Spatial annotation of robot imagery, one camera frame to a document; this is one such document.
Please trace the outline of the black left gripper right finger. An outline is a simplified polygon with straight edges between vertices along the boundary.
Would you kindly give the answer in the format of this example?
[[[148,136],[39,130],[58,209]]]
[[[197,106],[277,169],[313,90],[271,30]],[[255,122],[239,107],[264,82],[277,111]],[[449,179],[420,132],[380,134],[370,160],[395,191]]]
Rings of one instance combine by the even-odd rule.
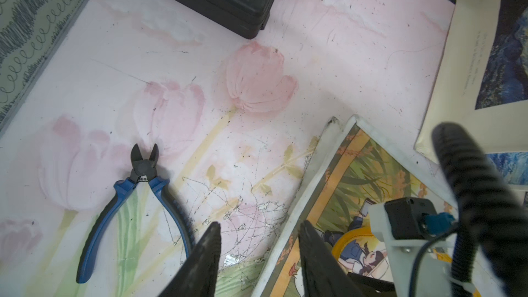
[[[364,296],[348,279],[309,221],[299,230],[305,296]]]

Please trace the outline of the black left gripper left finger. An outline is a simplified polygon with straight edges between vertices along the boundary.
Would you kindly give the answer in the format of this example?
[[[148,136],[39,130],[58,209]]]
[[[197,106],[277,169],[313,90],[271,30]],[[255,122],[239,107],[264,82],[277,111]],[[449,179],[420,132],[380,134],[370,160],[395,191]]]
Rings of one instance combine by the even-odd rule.
[[[159,297],[214,296],[221,257],[221,225],[214,221]]]

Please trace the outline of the yellow-handled cartoon canvas bag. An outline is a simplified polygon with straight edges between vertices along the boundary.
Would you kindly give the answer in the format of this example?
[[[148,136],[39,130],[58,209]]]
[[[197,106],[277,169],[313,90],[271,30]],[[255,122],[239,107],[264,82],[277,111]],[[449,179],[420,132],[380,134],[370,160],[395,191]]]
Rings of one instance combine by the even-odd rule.
[[[439,183],[408,159],[364,118],[333,118],[325,128],[291,205],[289,217],[253,290],[254,296],[302,296],[298,229],[303,221],[316,228],[346,273],[395,283],[398,296],[411,275],[416,247],[389,254],[371,225],[382,204],[402,197],[432,202],[438,213],[458,209]]]

